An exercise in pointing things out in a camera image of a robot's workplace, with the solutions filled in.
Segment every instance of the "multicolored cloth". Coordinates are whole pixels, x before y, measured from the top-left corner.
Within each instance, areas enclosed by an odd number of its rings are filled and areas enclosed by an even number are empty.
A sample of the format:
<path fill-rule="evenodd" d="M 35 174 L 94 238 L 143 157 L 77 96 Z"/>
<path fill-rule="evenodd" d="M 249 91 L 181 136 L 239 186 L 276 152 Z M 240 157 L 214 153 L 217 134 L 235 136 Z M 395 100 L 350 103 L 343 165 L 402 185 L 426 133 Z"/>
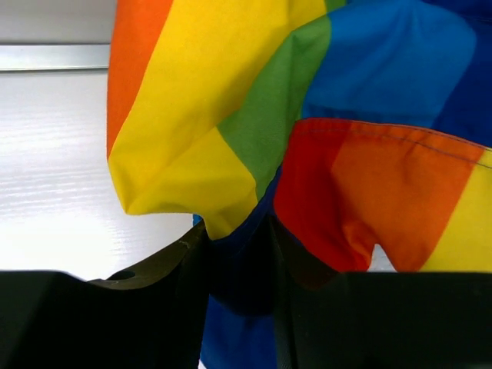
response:
<path fill-rule="evenodd" d="M 492 271 L 492 2 L 119 1 L 108 163 L 221 244 L 271 211 L 339 271 Z"/>

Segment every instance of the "striped cloth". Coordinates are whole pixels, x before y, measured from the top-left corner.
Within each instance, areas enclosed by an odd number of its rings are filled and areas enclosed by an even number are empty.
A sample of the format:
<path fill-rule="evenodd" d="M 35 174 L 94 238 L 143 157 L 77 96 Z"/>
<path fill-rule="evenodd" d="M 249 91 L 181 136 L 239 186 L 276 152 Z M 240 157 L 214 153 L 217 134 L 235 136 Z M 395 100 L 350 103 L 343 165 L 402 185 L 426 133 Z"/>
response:
<path fill-rule="evenodd" d="M 119 1 L 108 163 L 129 214 L 224 239 L 265 201 L 339 271 L 492 271 L 492 2 Z"/>

